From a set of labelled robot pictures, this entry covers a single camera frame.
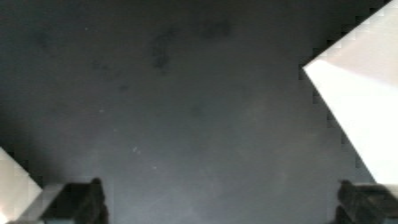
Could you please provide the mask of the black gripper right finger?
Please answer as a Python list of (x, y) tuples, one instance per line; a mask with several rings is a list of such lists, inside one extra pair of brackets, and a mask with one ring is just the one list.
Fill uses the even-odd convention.
[(398, 185), (342, 181), (336, 224), (398, 224)]

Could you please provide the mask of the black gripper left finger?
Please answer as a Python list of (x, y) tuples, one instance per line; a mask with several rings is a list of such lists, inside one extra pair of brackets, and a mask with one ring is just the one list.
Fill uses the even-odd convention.
[(43, 212), (45, 224), (109, 224), (102, 180), (68, 183)]

